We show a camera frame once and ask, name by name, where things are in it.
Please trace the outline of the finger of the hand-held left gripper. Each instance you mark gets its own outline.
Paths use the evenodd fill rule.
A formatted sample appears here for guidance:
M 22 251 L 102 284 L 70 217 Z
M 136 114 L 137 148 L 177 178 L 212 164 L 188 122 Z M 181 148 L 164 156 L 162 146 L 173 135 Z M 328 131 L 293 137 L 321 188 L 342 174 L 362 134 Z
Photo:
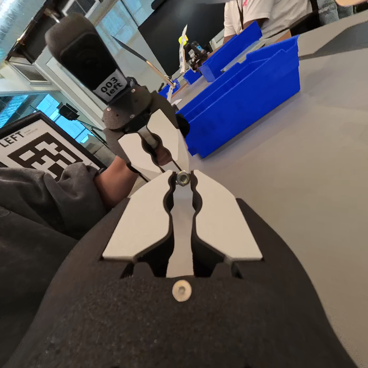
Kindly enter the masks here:
M 164 173 L 154 162 L 154 156 L 145 146 L 146 141 L 139 133 L 125 134 L 117 140 L 129 168 L 138 172 L 147 182 Z
M 161 110 L 157 110 L 151 115 L 147 123 L 147 129 L 170 152 L 174 163 L 177 164 L 180 170 L 189 173 L 190 159 L 185 139 L 181 131 L 174 127 Z

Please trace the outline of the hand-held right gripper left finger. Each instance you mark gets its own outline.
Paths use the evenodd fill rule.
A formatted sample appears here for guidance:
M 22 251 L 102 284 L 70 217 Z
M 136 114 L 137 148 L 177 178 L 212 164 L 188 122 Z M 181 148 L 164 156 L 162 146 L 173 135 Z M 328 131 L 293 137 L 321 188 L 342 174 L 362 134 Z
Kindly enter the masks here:
M 156 277 L 166 277 L 174 251 L 171 210 L 176 172 L 168 170 L 136 191 L 102 254 L 104 260 L 148 263 Z

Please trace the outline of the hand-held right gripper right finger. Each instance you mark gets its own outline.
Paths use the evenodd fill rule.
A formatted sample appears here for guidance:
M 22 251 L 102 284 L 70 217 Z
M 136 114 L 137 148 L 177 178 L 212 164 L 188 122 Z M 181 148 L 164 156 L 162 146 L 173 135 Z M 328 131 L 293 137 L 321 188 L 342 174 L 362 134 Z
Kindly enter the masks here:
M 239 201 L 224 186 L 199 170 L 191 172 L 191 230 L 194 276 L 209 277 L 217 264 L 261 261 L 263 255 Z

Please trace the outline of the person's left forearm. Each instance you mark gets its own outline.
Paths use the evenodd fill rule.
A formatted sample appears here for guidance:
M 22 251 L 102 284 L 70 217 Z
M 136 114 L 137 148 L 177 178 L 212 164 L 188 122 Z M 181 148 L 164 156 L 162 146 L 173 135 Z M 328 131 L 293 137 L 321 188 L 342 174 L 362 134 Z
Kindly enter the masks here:
M 119 157 L 102 173 L 71 164 L 58 181 L 40 169 L 1 168 L 1 239 L 54 231 L 79 240 L 127 198 L 136 179 Z

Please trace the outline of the grey desk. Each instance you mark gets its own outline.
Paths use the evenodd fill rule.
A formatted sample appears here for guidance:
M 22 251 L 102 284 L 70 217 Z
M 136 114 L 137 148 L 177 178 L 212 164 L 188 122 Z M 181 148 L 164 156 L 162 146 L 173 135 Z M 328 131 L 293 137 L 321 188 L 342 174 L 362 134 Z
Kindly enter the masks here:
M 290 246 L 347 351 L 367 367 L 367 11 L 302 34 L 301 91 L 198 168 Z

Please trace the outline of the black tripod device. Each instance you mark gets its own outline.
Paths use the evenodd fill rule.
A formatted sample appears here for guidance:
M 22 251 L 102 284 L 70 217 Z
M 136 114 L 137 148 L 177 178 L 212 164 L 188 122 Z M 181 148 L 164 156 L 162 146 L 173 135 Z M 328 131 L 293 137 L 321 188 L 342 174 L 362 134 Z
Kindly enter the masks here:
M 86 143 L 90 136 L 94 136 L 99 142 L 106 146 L 106 140 L 99 134 L 102 129 L 83 122 L 79 119 L 78 111 L 69 104 L 58 106 L 58 117 L 55 123 L 78 143 Z

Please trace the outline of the white paper tag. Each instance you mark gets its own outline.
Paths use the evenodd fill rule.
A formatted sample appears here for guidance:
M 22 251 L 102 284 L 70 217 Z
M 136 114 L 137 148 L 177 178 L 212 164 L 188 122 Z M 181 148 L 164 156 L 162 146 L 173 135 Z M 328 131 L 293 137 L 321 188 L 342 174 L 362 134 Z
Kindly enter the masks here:
M 187 31 L 187 26 L 185 25 L 181 36 L 183 36 L 183 40 L 184 40 L 184 35 L 186 34 Z M 186 59 L 185 59 L 185 51 L 184 51 L 184 46 L 182 44 L 180 44 L 179 47 L 179 62 L 180 62 L 180 74 L 183 75 L 186 71 Z

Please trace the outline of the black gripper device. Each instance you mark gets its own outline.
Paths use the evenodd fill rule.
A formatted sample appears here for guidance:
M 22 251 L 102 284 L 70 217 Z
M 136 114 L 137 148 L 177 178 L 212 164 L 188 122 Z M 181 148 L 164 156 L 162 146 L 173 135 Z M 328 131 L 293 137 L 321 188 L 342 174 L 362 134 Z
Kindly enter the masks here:
M 184 56 L 188 66 L 194 71 L 199 71 L 199 67 L 207 60 L 208 53 L 196 41 L 187 42 L 184 45 Z

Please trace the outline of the black monitor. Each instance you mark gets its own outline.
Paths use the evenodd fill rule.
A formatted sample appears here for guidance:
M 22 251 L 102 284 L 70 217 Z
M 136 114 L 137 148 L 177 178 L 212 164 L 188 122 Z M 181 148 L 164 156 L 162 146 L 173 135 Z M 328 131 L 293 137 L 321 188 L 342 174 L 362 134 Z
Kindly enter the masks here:
M 225 3 L 199 1 L 164 1 L 138 27 L 166 75 L 180 69 L 179 37 L 187 25 L 186 36 L 205 47 L 224 28 Z

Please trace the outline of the framed marker sign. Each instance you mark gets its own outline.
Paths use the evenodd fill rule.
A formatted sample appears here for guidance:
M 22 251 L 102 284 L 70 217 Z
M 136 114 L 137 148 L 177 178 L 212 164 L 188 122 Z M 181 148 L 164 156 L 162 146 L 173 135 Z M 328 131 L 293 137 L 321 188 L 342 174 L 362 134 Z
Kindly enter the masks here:
M 3 126 L 0 130 L 2 168 L 30 168 L 50 174 L 56 181 L 73 163 L 103 172 L 103 164 L 41 111 Z

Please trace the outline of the person's torso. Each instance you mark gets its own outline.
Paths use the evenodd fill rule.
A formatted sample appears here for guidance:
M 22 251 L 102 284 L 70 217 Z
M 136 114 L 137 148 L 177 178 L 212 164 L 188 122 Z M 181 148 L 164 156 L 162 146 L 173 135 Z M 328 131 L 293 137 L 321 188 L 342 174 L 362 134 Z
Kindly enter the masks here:
M 77 240 L 5 208 L 0 218 L 0 365 L 29 329 L 58 268 Z

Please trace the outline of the wooden post black flag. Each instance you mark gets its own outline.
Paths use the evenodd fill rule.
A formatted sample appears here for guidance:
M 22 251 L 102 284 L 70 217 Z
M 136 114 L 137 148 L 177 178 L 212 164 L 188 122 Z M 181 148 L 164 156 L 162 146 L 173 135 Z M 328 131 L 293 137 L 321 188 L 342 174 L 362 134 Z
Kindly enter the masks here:
M 131 53 L 132 55 L 138 57 L 140 60 L 144 61 L 149 68 L 154 71 L 155 74 L 157 74 L 166 84 L 168 84 L 171 88 L 174 88 L 176 86 L 176 83 L 172 81 L 168 76 L 164 75 L 159 69 L 157 69 L 151 62 L 149 62 L 144 56 L 142 56 L 140 53 L 136 52 L 132 48 L 130 48 L 128 45 L 124 44 L 122 41 L 117 39 L 115 36 L 112 36 L 112 38 L 126 51 Z

